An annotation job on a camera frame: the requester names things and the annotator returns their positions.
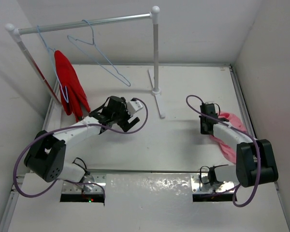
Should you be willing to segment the white clothes rack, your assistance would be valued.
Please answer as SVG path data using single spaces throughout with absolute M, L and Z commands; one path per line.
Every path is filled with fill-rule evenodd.
M 135 20 L 144 20 L 150 19 L 152 20 L 153 24 L 153 46 L 154 46 L 154 53 L 153 53 L 153 68 L 148 70 L 149 77 L 152 84 L 152 95 L 156 99 L 157 107 L 159 116 L 161 119 L 166 117 L 166 112 L 163 105 L 163 100 L 161 98 L 161 89 L 159 85 L 159 16 L 160 16 L 160 8 L 158 6 L 153 6 L 149 13 L 144 14 L 134 14 L 134 15 L 127 15 L 127 16 L 119 16 L 119 17 L 111 17 L 105 19 L 94 19 L 94 20 L 82 20 L 77 22 L 69 22 L 69 23 L 61 23 L 61 24 L 52 24 L 46 25 L 41 27 L 32 27 L 26 29 L 18 29 L 13 24 L 8 23 L 5 25 L 5 30 L 9 33 L 13 41 L 18 45 L 19 49 L 36 72 L 37 76 L 40 80 L 45 84 L 46 89 L 51 96 L 51 99 L 57 104 L 58 106 L 62 106 L 61 101 L 58 99 L 56 93 L 53 91 L 52 87 L 47 82 L 46 78 L 42 74 L 41 70 L 39 69 L 38 65 L 36 64 L 35 60 L 33 59 L 32 55 L 24 45 L 21 36 L 26 34 L 41 34 L 42 32 L 52 32 L 52 31 L 59 31 L 59 30 L 66 30 L 66 29 L 76 29 L 76 28 L 83 28 L 83 27 L 90 27 L 93 29 L 93 26 L 96 25 L 105 25 L 105 24 L 113 24 L 119 22 L 127 22 L 127 21 L 135 21 Z

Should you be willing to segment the light blue wire hanger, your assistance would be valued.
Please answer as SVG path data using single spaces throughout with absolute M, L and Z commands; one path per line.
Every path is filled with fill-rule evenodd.
M 102 69 L 104 69 L 107 73 L 109 73 L 111 76 L 116 78 L 118 81 L 123 83 L 124 85 L 131 87 L 131 82 L 129 79 L 124 76 L 122 73 L 119 72 L 119 70 L 116 68 L 116 66 L 109 60 L 109 58 L 99 49 L 99 47 L 95 43 L 95 36 L 94 36 L 94 28 L 89 23 L 89 21 L 83 19 L 82 22 L 84 22 L 87 26 L 91 29 L 91 42 L 81 40 L 79 38 L 75 38 L 71 35 L 67 35 L 68 41 L 75 46 L 83 55 L 88 57 L 91 61 L 96 63 L 98 66 L 100 66 Z M 105 61 L 108 66 L 113 68 L 114 72 L 112 72 L 110 69 L 108 69 L 105 65 L 102 65 L 100 61 L 89 51 L 83 49 L 80 44 L 86 44 L 88 46 L 91 46 Z

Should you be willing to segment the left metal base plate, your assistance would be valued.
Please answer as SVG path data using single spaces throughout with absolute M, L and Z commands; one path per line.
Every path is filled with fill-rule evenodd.
M 106 187 L 105 174 L 91 174 L 83 177 L 80 183 L 63 182 L 62 193 L 103 194 Z

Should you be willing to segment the light blue hanger with shirt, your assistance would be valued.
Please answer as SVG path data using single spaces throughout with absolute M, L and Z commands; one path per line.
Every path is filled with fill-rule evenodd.
M 47 50 L 47 53 L 49 55 L 49 58 L 50 58 L 50 62 L 51 62 L 51 65 L 52 65 L 52 68 L 53 68 L 53 71 L 55 73 L 55 76 L 56 76 L 56 79 L 58 81 L 58 84 L 59 84 L 59 89 L 60 89 L 60 92 L 65 100 L 66 103 L 69 103 L 69 97 L 68 97 L 68 92 L 67 92 L 67 87 L 63 87 L 62 86 L 62 83 L 58 77 L 58 73 L 57 73 L 57 69 L 56 69 L 56 64 L 55 64 L 55 52 L 56 52 L 56 49 L 53 49 L 53 48 L 50 48 L 48 46 L 48 44 L 46 43 L 45 39 L 43 38 L 42 34 L 41 34 L 41 31 L 40 31 L 40 27 L 37 25 L 36 26 L 36 29 L 37 29 L 37 32 Z

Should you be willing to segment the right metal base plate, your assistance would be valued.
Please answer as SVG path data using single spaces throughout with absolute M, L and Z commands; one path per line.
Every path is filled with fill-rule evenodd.
M 207 173 L 205 174 L 192 174 L 190 176 L 191 190 L 193 194 L 214 194 L 221 192 L 234 192 L 235 184 L 233 182 L 220 182 L 211 185 L 208 182 Z

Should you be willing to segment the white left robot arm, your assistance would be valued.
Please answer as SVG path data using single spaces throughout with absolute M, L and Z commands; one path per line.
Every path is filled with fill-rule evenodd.
M 114 124 L 122 132 L 128 132 L 140 121 L 134 114 L 143 107 L 136 98 L 126 101 L 123 97 L 108 97 L 102 106 L 67 130 L 51 134 L 43 130 L 38 133 L 38 141 L 29 149 L 24 164 L 45 182 L 60 179 L 79 183 L 88 172 L 67 156 L 67 150 L 92 136 L 104 133 Z

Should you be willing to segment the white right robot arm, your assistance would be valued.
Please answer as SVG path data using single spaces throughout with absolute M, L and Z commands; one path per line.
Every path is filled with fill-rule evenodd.
M 237 182 L 247 188 L 278 180 L 278 169 L 270 141 L 257 140 L 246 131 L 234 127 L 230 119 L 216 113 L 213 103 L 200 105 L 201 134 L 210 135 L 231 151 L 234 164 L 226 167 L 216 166 L 210 169 L 210 183 L 225 181 Z

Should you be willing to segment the red t shirt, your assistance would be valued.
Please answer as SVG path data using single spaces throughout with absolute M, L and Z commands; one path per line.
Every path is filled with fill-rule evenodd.
M 87 101 L 87 96 L 79 82 L 77 74 L 64 54 L 58 50 L 55 52 L 55 64 L 58 77 L 63 87 L 67 87 L 69 103 L 66 103 L 60 93 L 61 103 L 65 113 L 69 116 L 74 114 L 76 122 L 83 119 L 83 106 L 86 111 L 90 112 L 90 106 Z

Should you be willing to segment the metal base plate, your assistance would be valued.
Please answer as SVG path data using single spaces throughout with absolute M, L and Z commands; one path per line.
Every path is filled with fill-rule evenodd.
M 103 194 L 106 187 L 105 174 L 91 174 L 83 177 L 80 183 L 63 182 L 62 193 Z
M 214 194 L 221 192 L 234 192 L 235 184 L 233 182 L 220 182 L 211 185 L 208 182 L 207 173 L 205 174 L 192 174 L 190 176 L 191 190 L 193 194 Z

